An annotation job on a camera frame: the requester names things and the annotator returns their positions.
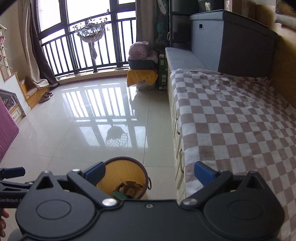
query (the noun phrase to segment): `slippers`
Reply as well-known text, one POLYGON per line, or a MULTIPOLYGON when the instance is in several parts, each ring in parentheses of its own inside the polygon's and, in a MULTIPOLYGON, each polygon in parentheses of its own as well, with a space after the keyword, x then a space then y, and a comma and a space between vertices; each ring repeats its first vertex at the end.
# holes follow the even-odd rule
POLYGON ((50 96, 43 94, 40 98, 40 100, 38 101, 38 103, 43 103, 45 101, 50 100, 50 96))
POLYGON ((44 94, 47 95, 47 96, 50 96, 50 97, 52 97, 54 95, 54 93, 48 92, 48 91, 45 91, 44 94))

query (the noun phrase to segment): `glossy floor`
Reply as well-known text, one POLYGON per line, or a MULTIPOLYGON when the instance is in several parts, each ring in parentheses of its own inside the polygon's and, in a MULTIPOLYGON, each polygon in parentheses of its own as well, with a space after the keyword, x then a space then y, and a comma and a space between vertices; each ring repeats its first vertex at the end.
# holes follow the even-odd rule
MULTIPOLYGON (((167 92, 126 87, 126 78, 61 85, 19 123, 20 132, 0 167, 23 166, 34 180, 44 170, 64 175, 117 156, 141 162, 152 180, 148 199, 176 198, 167 92)), ((9 210, 6 233, 17 228, 9 210)))

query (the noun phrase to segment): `checkered bedspread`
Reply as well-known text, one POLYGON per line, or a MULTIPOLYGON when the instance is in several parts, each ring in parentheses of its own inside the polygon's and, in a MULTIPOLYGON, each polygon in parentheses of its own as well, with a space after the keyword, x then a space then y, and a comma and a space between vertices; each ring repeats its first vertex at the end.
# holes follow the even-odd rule
POLYGON ((267 79, 176 70, 171 81, 187 196, 202 188, 196 161, 234 174, 256 170, 284 208, 280 240, 296 240, 296 112, 267 79))

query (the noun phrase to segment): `green box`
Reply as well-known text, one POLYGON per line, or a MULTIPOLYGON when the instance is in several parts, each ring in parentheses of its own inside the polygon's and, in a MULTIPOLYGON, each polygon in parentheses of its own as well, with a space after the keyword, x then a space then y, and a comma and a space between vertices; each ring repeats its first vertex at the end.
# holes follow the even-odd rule
POLYGON ((168 61, 165 54, 159 55, 158 84, 160 90, 168 90, 168 61))

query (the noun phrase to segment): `pink folding mat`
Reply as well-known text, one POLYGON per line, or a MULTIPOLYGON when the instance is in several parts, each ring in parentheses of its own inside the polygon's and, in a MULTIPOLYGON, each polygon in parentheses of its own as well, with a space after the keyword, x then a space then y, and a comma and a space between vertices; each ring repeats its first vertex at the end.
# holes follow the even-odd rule
POLYGON ((0 98, 0 160, 4 157, 18 132, 18 126, 0 98))

